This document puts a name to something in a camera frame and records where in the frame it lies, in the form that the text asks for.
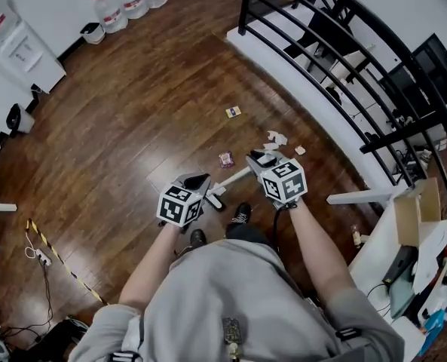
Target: trash bin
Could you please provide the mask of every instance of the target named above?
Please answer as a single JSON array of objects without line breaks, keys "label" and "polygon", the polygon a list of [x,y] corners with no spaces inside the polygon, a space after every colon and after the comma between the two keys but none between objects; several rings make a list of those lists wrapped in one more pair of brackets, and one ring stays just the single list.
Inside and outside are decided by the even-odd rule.
[{"label": "trash bin", "polygon": [[104,28],[99,23],[86,24],[80,33],[89,44],[99,44],[105,36]]},{"label": "trash bin", "polygon": [[34,118],[18,104],[12,106],[7,116],[7,127],[21,133],[28,133],[34,125]]}]

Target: black metal railing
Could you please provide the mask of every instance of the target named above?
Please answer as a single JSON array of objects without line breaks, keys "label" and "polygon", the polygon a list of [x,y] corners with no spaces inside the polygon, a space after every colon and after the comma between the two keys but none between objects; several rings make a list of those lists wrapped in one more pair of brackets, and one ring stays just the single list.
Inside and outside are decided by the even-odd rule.
[{"label": "black metal railing", "polygon": [[[264,44],[269,46],[273,51],[279,54],[284,60],[286,60],[290,65],[292,65],[296,71],[306,77],[313,86],[315,86],[322,95],[334,106],[334,108],[342,115],[342,117],[347,121],[347,123],[354,129],[357,135],[362,139],[363,146],[360,149],[362,153],[371,153],[374,155],[377,162],[381,165],[383,171],[386,173],[392,184],[396,184],[396,180],[392,176],[391,172],[384,164],[381,156],[376,152],[378,149],[386,148],[396,162],[396,167],[398,171],[402,174],[404,180],[409,186],[413,186],[417,179],[427,178],[426,170],[424,169],[418,154],[415,151],[415,147],[409,142],[409,137],[414,136],[417,133],[421,133],[424,136],[424,140],[427,144],[427,149],[431,151],[431,154],[436,162],[437,169],[442,176],[445,190],[447,192],[447,173],[443,166],[441,157],[439,156],[433,141],[427,133],[427,129],[430,127],[441,124],[447,133],[447,108],[439,94],[439,91],[434,87],[432,81],[429,79],[424,70],[420,67],[417,60],[413,56],[412,52],[403,44],[403,42],[397,37],[397,35],[384,23],[381,19],[375,16],[368,8],[363,6],[357,0],[332,0],[333,8],[327,7],[327,9],[320,9],[316,6],[317,0],[293,0],[292,7],[295,8],[298,4],[304,5],[306,8],[314,12],[314,17],[320,20],[320,26],[316,28],[309,25],[303,24],[300,20],[291,15],[286,9],[281,6],[276,6],[269,0],[243,0],[242,9],[240,13],[240,19],[238,23],[238,32],[240,35],[246,35],[247,32],[254,35],[257,39],[262,41]],[[287,35],[281,28],[275,26],[271,21],[265,18],[254,9],[255,5],[264,5],[270,11],[274,11],[285,17],[287,20],[295,24],[297,27],[305,31],[306,36],[311,36],[313,40],[318,41],[318,43],[325,48],[326,52],[334,56],[350,73],[347,81],[349,79],[355,79],[358,81],[363,88],[370,94],[372,99],[379,105],[384,114],[386,115],[388,121],[393,126],[395,130],[392,133],[385,134],[382,129],[376,124],[374,118],[367,112],[360,101],[348,90],[345,84],[343,84],[339,78],[334,76],[329,69],[327,69],[321,60],[318,60],[312,53],[306,50],[302,39],[295,40],[291,36]],[[347,20],[342,20],[342,13],[346,13]],[[359,17],[372,31],[377,34],[382,41],[384,41],[387,46],[396,54],[396,56],[402,61],[403,65],[408,69],[409,73],[412,74],[416,84],[424,93],[425,97],[429,101],[430,105],[434,109],[432,117],[427,116],[420,118],[415,108],[409,102],[406,95],[399,90],[395,85],[393,80],[390,78],[387,70],[372,56],[366,48],[352,35],[346,24],[352,17]],[[281,38],[290,43],[289,49],[297,50],[298,54],[305,55],[315,67],[317,67],[323,74],[329,78],[332,83],[340,89],[340,91],[350,100],[350,102],[360,111],[362,116],[367,120],[371,128],[375,131],[375,138],[370,140],[364,132],[359,129],[359,127],[354,123],[352,117],[346,113],[341,107],[341,104],[337,99],[328,92],[324,86],[317,81],[308,70],[302,68],[292,56],[289,50],[282,50],[273,44],[270,40],[264,37],[260,32],[256,31],[251,27],[250,22],[259,21],[263,23],[268,28],[276,32]],[[322,23],[325,25],[325,33],[322,31]],[[338,45],[333,42],[329,36],[329,31],[332,31],[332,38],[337,38],[339,41],[346,41],[351,43],[352,47],[360,51],[365,57],[365,61],[361,63],[357,68],[352,67],[352,65],[344,58],[344,56],[339,52]],[[372,88],[371,84],[360,74],[360,72],[368,65],[374,66],[375,69],[382,75],[383,81],[386,82],[386,90],[384,92],[388,95],[389,99],[395,105],[397,109],[405,110],[406,114],[410,114],[413,122],[402,126],[394,117],[392,111],[383,101],[381,96]],[[405,163],[401,159],[403,156],[398,155],[394,147],[394,143],[403,141],[407,148],[407,155],[411,160],[417,165],[416,175],[411,175],[406,167]]]}]

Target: person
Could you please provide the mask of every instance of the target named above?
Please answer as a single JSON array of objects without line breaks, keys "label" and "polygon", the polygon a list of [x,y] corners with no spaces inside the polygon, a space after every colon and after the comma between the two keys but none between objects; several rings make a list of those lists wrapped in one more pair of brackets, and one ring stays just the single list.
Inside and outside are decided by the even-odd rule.
[{"label": "person", "polygon": [[302,297],[242,203],[224,240],[207,245],[193,231],[173,264],[179,228],[166,224],[69,361],[403,360],[403,340],[355,287],[304,201],[289,213],[323,310]]}]

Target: black pants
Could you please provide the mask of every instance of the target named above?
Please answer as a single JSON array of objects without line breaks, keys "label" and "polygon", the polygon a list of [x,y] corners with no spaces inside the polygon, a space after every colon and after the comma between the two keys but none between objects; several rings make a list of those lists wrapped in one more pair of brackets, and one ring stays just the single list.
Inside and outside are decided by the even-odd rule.
[{"label": "black pants", "polygon": [[[274,245],[267,239],[267,237],[261,233],[255,226],[250,224],[239,224],[237,222],[231,222],[226,227],[225,237],[233,240],[249,241],[250,243],[258,243],[268,245],[272,250],[275,250]],[[189,247],[186,247],[178,257],[181,257],[188,252],[196,250],[197,248],[205,245],[198,242]]]}]

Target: cardboard box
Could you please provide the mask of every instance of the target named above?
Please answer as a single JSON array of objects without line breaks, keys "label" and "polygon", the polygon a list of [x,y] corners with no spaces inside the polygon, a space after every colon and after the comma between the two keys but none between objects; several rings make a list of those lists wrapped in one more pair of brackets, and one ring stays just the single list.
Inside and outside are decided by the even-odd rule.
[{"label": "cardboard box", "polygon": [[420,179],[414,188],[395,197],[393,202],[399,244],[419,248],[432,232],[432,229],[419,229],[419,225],[441,221],[437,179]]}]

